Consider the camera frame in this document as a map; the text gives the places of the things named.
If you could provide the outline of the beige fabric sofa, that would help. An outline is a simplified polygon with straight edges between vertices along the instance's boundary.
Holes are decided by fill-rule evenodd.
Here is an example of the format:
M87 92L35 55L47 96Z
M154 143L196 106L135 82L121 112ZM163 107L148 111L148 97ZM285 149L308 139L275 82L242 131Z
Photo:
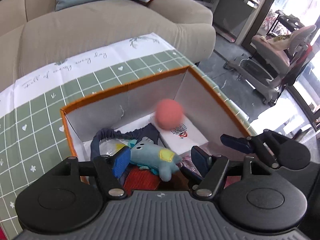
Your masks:
M56 10L57 0L1 0L1 89L47 64L156 33L191 62L215 47L213 13L195 0L102 0Z

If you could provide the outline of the white tissue pack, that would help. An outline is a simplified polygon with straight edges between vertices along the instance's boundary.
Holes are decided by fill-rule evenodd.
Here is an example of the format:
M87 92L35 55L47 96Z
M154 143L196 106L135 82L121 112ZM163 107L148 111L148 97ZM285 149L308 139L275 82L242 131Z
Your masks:
M185 116L175 129L164 130L159 127L163 145L180 156L188 155L193 146L207 146L209 141Z

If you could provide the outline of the orange cardboard box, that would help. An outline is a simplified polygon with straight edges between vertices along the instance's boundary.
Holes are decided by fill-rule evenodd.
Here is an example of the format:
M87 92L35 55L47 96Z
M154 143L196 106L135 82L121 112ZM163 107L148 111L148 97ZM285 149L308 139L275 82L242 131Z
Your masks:
M141 128L152 120L157 103L163 99L175 100L182 106L185 116L209 141L210 153L242 159L223 146L220 137L247 137L254 132L218 85L191 66L109 88L62 107L60 113L71 154L79 161L89 161L90 142L97 131Z

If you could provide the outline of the blue plush toy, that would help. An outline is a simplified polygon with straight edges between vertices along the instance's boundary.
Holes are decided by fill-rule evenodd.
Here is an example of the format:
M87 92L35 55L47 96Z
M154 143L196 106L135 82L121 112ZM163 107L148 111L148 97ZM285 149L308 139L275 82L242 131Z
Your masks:
M141 169L149 169L164 182L170 181L172 174L179 170L182 158L172 150L159 146L144 137L131 148L131 163Z

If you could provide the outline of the navy blue headband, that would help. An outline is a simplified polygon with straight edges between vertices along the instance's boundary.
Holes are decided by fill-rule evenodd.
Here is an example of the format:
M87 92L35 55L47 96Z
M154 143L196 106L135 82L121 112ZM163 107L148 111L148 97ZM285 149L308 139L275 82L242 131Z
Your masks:
M159 139L159 131L153 124L148 124L143 128L135 129L132 132L121 133L121 131L115 131L111 128L103 128L99 130L90 145L91 149L91 161L94 158L100 156L99 143L101 140L110 140L110 139L118 139L118 140L128 140L135 141L133 145L129 144L129 148L133 148L136 143L141 142L144 137L147 137L153 142L155 145L158 144ZM111 161L112 173L113 175L119 179L124 171L126 170L128 164L130 162L129 153L124 153L124 157L116 157L115 161Z

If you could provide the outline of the grey office chair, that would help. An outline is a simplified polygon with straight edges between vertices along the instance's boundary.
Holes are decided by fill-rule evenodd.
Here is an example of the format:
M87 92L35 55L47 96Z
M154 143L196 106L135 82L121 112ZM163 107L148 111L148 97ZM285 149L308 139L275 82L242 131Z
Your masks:
M315 25L302 27L289 35L273 38L255 35L252 43L255 53L271 66L276 75L272 75L253 57L241 55L227 61L223 66L227 70L236 70L263 97L263 104L274 106L286 86L295 83L306 59L312 52L310 35L316 30Z

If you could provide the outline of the pink shiny drawstring pouch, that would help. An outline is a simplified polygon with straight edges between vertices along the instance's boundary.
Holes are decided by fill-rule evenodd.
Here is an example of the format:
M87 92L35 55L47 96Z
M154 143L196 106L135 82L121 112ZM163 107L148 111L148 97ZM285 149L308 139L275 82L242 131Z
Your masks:
M192 160L191 160L191 155L185 155L182 157L180 163L178 164L179 168L185 167L188 170L190 170L191 172L194 172L198 175L200 175L198 169L195 167L195 165L193 164Z

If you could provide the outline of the brown red cloth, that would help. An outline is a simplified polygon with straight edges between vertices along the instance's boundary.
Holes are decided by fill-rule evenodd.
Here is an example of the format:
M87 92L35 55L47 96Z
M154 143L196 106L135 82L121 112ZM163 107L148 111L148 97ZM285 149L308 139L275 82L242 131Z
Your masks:
M159 176L150 170L141 170L138 166L133 166L124 181L123 188L128 195L131 195L134 190L156 190L160 183Z

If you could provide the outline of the pink ball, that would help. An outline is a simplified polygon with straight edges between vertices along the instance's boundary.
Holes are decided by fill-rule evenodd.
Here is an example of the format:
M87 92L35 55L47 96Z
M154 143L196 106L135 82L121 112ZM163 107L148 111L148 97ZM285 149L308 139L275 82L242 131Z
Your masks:
M157 103L155 121L161 129L175 129L182 122L183 115L184 110L182 106L175 100L163 99Z

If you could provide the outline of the clear plastic zip bag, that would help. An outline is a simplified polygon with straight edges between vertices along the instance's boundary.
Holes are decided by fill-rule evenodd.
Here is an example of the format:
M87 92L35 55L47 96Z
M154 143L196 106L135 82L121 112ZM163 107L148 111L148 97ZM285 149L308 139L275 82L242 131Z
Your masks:
M99 143L100 155L113 156L124 147L126 145L117 139L103 140Z

